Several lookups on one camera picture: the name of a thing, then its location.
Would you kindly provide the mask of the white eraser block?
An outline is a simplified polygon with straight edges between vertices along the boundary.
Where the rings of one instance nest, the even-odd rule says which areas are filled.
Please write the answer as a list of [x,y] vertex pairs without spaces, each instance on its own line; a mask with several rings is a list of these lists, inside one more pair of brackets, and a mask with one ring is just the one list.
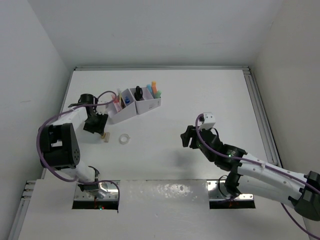
[[110,140],[110,133],[109,133],[109,132],[105,132],[105,133],[104,133],[103,141],[104,141],[105,143],[108,143],[109,140]]

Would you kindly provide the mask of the orange pen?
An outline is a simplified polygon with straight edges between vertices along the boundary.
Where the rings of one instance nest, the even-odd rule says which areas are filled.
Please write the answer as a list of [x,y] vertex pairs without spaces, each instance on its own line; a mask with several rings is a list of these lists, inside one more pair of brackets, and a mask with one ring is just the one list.
[[122,109],[121,109],[121,106],[119,104],[119,98],[116,95],[114,95],[112,97],[112,100],[113,100],[113,104],[114,104],[114,107],[115,107],[116,111],[120,112]]

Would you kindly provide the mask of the yellow highlighter pen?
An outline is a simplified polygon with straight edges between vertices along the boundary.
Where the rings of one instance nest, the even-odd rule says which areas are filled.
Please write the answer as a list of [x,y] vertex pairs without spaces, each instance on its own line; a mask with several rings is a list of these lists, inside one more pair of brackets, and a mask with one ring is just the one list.
[[119,101],[119,105],[120,105],[121,109],[123,109],[124,107],[123,107],[123,99],[122,99],[121,92],[118,94],[118,101]]

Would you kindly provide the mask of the clear glue bottle blue cap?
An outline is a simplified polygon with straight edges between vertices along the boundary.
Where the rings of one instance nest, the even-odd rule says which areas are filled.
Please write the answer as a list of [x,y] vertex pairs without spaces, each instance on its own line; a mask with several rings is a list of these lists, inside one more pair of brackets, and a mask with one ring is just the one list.
[[132,101],[131,101],[131,99],[130,99],[128,96],[125,96],[125,97],[124,97],[124,103],[125,103],[126,105],[129,105],[131,102],[132,102]]

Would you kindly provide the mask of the black handled scissors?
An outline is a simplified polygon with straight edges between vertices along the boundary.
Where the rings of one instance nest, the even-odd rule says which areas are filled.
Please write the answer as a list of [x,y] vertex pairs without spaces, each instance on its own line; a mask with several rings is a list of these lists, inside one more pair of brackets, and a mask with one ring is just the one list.
[[141,101],[143,99],[143,89],[140,86],[136,86],[134,97],[136,101]]

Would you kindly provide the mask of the blue marker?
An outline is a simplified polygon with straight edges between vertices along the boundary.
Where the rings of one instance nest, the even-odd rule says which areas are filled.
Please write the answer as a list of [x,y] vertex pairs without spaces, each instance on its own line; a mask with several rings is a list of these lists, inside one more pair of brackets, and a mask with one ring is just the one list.
[[146,88],[148,89],[148,91],[150,92],[151,95],[153,95],[153,90],[152,90],[152,86],[150,84],[148,84],[146,86]]

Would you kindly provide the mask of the green marker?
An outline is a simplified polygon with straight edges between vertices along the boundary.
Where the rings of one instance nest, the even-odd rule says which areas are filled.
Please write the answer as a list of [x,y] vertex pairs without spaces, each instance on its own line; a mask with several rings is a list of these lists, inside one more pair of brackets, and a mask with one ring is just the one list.
[[161,92],[160,90],[158,90],[158,91],[155,93],[154,97],[155,97],[156,99],[159,99],[159,98],[161,97],[161,95],[162,95],[162,92]]

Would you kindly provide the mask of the green black pen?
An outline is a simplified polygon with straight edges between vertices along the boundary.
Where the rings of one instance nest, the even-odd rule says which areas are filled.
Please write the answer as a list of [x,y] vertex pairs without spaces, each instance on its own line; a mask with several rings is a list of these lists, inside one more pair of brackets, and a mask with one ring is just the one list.
[[[122,95],[122,91],[118,88],[117,89],[117,92],[118,92],[118,98],[119,98],[119,93],[121,92],[121,95]],[[126,107],[126,104],[125,104],[125,101],[124,101],[124,99],[123,99],[123,96],[122,96],[122,104],[123,104],[123,107],[125,108]]]

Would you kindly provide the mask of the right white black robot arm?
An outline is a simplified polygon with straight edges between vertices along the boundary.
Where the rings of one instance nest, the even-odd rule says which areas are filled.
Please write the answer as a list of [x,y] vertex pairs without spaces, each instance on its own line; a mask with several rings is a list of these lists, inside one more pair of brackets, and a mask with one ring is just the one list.
[[254,194],[280,202],[309,220],[320,220],[320,175],[292,172],[259,160],[244,149],[223,143],[210,128],[189,125],[180,135],[183,147],[199,149],[209,162],[228,172],[225,190],[231,196]]

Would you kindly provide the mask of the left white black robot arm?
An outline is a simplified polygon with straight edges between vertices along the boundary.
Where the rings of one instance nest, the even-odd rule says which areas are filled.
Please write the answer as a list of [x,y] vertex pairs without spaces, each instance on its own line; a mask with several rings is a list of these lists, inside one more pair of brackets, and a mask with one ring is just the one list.
[[81,160],[76,130],[82,126],[86,132],[98,134],[103,139],[106,137],[108,115],[97,112],[100,105],[97,97],[84,93],[77,103],[68,106],[69,110],[54,117],[55,121],[45,123],[37,136],[41,165],[55,174],[61,172],[68,175],[71,179],[67,181],[80,183],[82,191],[99,188],[97,181],[100,173]]

